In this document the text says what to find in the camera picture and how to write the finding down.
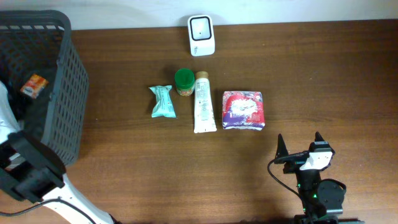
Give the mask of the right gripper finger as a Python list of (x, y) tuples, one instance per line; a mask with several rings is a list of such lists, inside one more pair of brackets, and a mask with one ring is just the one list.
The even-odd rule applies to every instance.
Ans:
[(324, 138), (318, 131), (315, 133), (315, 142), (325, 142)]
[(286, 148), (284, 139), (283, 139), (282, 135), (279, 134), (277, 137), (277, 150), (276, 150), (275, 158), (280, 159), (280, 158), (288, 156), (288, 155), (289, 155), (289, 152)]

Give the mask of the purple red pad pack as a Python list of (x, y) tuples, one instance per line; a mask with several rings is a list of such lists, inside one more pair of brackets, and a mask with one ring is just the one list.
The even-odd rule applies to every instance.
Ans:
[(223, 129), (261, 131), (265, 124), (264, 103), (260, 91), (225, 91), (223, 93)]

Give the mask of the white tube with tan cap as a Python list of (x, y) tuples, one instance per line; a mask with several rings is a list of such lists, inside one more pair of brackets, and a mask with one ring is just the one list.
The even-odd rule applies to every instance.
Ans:
[(208, 72), (195, 74), (194, 133), (217, 131)]

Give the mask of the green lid jar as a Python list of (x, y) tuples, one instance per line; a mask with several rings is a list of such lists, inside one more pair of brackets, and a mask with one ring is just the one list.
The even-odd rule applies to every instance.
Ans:
[(195, 75), (187, 68), (181, 68), (175, 73), (175, 86), (181, 96), (190, 96), (195, 89)]

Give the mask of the teal wipes packet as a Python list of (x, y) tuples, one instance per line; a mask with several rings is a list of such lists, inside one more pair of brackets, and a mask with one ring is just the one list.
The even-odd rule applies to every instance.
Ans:
[(166, 86), (152, 86), (149, 89), (153, 92), (156, 99), (156, 104), (152, 110), (151, 116), (156, 117), (166, 117), (166, 118), (176, 118), (174, 106), (170, 97), (171, 85)]

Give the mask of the orange tissue pack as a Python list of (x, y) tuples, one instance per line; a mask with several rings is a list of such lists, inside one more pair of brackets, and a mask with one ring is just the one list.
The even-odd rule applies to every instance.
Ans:
[(34, 73), (21, 87), (20, 91), (28, 97), (36, 99), (48, 84), (49, 82), (44, 77)]

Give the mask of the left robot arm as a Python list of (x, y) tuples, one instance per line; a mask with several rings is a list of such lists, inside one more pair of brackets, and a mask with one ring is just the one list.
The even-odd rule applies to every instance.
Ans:
[(19, 129), (11, 110), (8, 90), (1, 84), (1, 190), (18, 201), (34, 205), (15, 217), (47, 207), (69, 223), (117, 223), (109, 213), (93, 205), (70, 182), (60, 158), (46, 145)]

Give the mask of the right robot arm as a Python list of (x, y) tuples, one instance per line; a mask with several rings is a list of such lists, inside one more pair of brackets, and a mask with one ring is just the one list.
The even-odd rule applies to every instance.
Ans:
[(277, 139), (277, 150), (271, 164), (282, 164), (284, 174), (294, 174), (297, 179), (297, 190), (293, 190), (280, 181), (270, 169), (270, 176), (281, 186), (294, 193), (301, 201), (303, 214), (295, 215), (293, 223), (362, 223), (358, 219), (340, 220), (343, 213), (343, 202), (346, 185), (334, 179), (322, 179), (320, 172), (331, 166), (335, 155), (334, 149), (323, 139), (319, 132), (308, 150), (291, 154), (288, 152), (281, 134)]

